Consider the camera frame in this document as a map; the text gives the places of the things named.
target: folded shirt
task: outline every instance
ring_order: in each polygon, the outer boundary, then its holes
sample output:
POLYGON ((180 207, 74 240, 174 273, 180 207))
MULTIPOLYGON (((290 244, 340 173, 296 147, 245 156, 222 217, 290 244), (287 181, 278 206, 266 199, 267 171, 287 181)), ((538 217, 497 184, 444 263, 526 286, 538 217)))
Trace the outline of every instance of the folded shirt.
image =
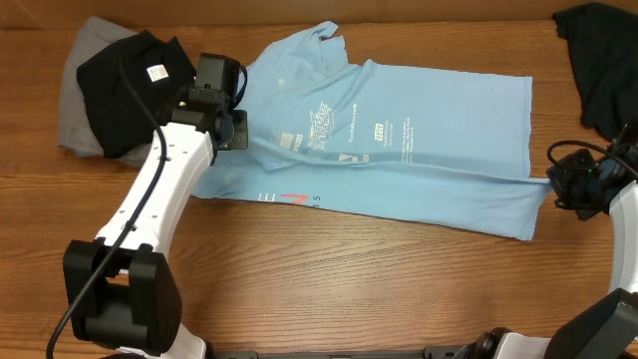
POLYGON ((531 239, 549 191, 528 178, 531 79, 351 65, 336 30, 275 42, 248 68, 249 148, 219 153, 193 194, 531 239))
POLYGON ((554 15, 582 105, 582 125, 614 141, 638 119, 638 15, 589 3, 554 15))
POLYGON ((122 73, 146 111, 164 126, 180 92, 192 85, 195 68, 176 37, 164 42, 147 30, 110 44, 78 67, 89 125, 108 159, 153 140, 154 127, 124 86, 122 73))
MULTIPOLYGON (((67 57, 60 86, 60 113, 58 125, 58 144, 74 150, 78 156, 101 155, 102 147, 91 131, 84 96, 76 72, 80 65, 114 42, 135 35, 136 32, 120 25, 92 16, 78 32, 73 48, 67 57)), ((121 160, 141 166, 149 145, 142 145, 129 151, 121 160)))

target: black shirt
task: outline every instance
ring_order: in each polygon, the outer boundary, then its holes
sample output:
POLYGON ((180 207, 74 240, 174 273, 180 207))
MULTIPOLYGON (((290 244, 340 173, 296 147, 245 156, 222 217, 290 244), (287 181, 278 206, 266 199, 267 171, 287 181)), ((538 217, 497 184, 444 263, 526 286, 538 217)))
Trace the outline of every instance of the black shirt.
POLYGON ((131 85, 160 125, 165 125, 165 114, 176 106, 178 93, 193 83, 195 75, 177 38, 165 43, 148 31, 117 41, 82 64, 78 84, 105 158, 119 158, 153 140, 153 126, 120 78, 120 59, 131 85), (163 65, 167 77, 153 81, 147 69, 155 65, 163 65))
POLYGON ((638 16, 603 4, 554 15, 582 101, 582 124, 611 141, 638 120, 638 16))

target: clothing label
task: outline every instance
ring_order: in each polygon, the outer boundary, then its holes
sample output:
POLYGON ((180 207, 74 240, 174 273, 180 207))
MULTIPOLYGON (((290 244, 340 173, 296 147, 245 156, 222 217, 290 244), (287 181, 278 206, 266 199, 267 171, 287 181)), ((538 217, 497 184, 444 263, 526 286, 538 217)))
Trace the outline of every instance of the clothing label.
POLYGON ((147 68, 147 72, 149 73, 151 82, 155 82, 157 80, 165 79, 168 77, 168 72, 162 64, 147 68))

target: printed graphic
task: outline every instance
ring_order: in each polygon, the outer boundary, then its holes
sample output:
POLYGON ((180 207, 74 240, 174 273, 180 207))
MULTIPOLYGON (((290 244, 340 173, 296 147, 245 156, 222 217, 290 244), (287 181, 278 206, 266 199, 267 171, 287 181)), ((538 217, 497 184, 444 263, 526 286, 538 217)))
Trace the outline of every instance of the printed graphic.
POLYGON ((261 192, 259 193, 259 201, 275 201, 275 193, 272 194, 271 197, 268 197, 271 193, 267 193, 263 199, 261 197, 261 192))
MULTIPOLYGON (((357 163, 359 161, 359 158, 352 155, 339 154, 339 162, 341 161, 349 161, 349 162, 357 163)), ((363 155, 363 162, 369 162, 369 161, 370 161, 370 155, 363 155)))
POLYGON ((350 139, 349 144, 355 141, 355 123, 357 122, 357 104, 352 105, 352 123, 350 123, 350 139))
POLYGON ((383 124, 375 125, 375 141, 383 140, 383 124))
POLYGON ((295 148, 292 150, 293 152, 299 152, 299 147, 301 147, 302 141, 303 135, 297 135, 297 139, 295 139, 295 148))
POLYGON ((279 146, 281 146, 284 149, 290 150, 290 147, 292 146, 292 138, 293 138, 292 134, 281 133, 279 146))
POLYGON ((308 147, 313 150, 324 150, 326 141, 334 130, 334 116, 332 109, 321 102, 319 111, 310 111, 310 142, 308 147))
POLYGON ((410 126, 410 118, 403 123, 403 148, 401 151, 401 162, 410 163, 415 146, 415 128, 410 126))
POLYGON ((311 199, 308 194, 293 194, 293 193, 283 193, 281 195, 284 198, 294 198, 291 202, 292 204, 304 204, 304 205, 312 205, 315 208, 321 207, 319 203, 321 202, 321 197, 319 195, 313 195, 311 199))
POLYGON ((292 202, 292 204, 301 204, 301 203, 305 202, 306 199, 308 199, 308 194, 284 193, 281 196, 285 197, 285 198, 295 198, 295 200, 292 202))

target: wood grain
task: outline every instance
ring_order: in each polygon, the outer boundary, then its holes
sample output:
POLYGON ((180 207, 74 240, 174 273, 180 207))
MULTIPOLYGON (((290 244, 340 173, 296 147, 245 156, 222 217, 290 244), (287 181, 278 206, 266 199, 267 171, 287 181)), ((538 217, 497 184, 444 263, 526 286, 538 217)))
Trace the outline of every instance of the wood grain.
MULTIPOLYGON (((589 0, 2 0, 13 1, 35 21, 33 28, 75 29, 90 16, 123 26, 202 26, 426 21, 549 20, 589 0)), ((637 12, 635 0, 599 2, 637 12)), ((7 17, 0 27, 22 25, 7 17)))
MULTIPOLYGON (((188 55, 250 63, 305 26, 157 28, 188 55)), ((351 62, 533 76, 532 173, 579 123, 567 46, 551 22, 347 25, 351 62)), ((75 31, 0 33, 0 358, 41 358, 66 308, 62 254, 111 217, 136 169, 57 148, 59 86, 75 31)), ((419 349, 506 326, 550 336, 605 295, 611 221, 538 215, 533 242, 307 207, 192 198, 170 263, 183 321, 217 349, 419 349)), ((103 349, 65 331, 60 358, 103 349)))
POLYGON ((0 30, 2 29, 40 29, 33 14, 17 0, 0 0, 0 30))

